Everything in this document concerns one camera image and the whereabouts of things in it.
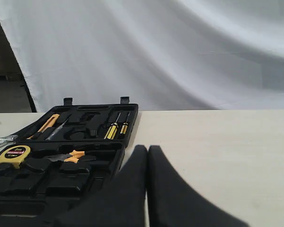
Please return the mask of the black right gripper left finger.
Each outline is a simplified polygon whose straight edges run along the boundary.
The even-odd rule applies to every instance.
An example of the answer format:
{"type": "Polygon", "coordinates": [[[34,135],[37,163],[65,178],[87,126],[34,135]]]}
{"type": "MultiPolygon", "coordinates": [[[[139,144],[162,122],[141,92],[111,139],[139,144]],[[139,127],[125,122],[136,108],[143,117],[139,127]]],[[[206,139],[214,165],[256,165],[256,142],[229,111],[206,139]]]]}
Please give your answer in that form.
{"type": "Polygon", "coordinates": [[[145,226],[147,149],[137,145],[116,177],[77,207],[59,215],[56,227],[145,226]]]}

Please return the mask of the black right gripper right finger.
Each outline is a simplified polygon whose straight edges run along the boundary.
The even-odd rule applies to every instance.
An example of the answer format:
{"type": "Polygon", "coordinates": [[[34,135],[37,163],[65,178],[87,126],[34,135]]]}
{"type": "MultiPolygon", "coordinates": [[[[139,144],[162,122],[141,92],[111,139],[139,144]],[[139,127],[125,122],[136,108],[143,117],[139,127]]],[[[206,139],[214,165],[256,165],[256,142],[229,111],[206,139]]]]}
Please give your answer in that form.
{"type": "Polygon", "coordinates": [[[151,227],[246,227],[195,191],[178,174],[160,146],[150,146],[147,168],[151,227]]]}

